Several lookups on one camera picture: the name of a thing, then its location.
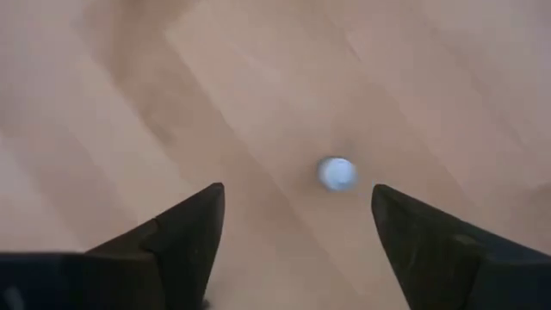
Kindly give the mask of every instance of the wooden floor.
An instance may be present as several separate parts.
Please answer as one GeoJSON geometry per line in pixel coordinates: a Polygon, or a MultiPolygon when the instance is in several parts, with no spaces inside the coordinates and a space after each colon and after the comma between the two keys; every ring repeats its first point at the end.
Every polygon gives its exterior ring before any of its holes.
{"type": "Polygon", "coordinates": [[[226,185],[214,309],[407,309],[372,183],[551,252],[545,0],[4,0],[0,250],[226,185]],[[356,191],[315,180],[351,158],[356,191]]]}

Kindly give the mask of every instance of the wood grain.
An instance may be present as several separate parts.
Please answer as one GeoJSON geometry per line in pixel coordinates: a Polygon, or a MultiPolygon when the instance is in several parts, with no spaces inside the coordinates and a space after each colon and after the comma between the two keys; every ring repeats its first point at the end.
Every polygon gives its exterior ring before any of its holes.
{"type": "Polygon", "coordinates": [[[551,251],[549,10],[4,1],[0,249],[85,250],[221,181],[214,307],[407,309],[372,183],[551,251]],[[320,188],[329,155],[356,190],[320,188]]]}

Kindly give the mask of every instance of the white ball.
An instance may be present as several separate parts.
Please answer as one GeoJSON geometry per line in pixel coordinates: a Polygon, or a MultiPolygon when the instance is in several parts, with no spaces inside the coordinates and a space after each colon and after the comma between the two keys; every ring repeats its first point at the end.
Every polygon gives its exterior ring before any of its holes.
{"type": "Polygon", "coordinates": [[[356,167],[345,158],[326,158],[319,163],[318,178],[331,191],[345,191],[357,182],[356,167]]]}

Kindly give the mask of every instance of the black plastic part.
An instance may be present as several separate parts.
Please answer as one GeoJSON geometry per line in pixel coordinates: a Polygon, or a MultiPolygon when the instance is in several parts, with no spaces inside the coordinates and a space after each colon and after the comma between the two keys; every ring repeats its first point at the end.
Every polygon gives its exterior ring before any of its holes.
{"type": "Polygon", "coordinates": [[[386,185],[372,210],[412,310],[551,309],[551,257],[386,185]]]}
{"type": "Polygon", "coordinates": [[[86,253],[0,254],[0,309],[202,309],[223,218],[215,183],[86,253]]]}

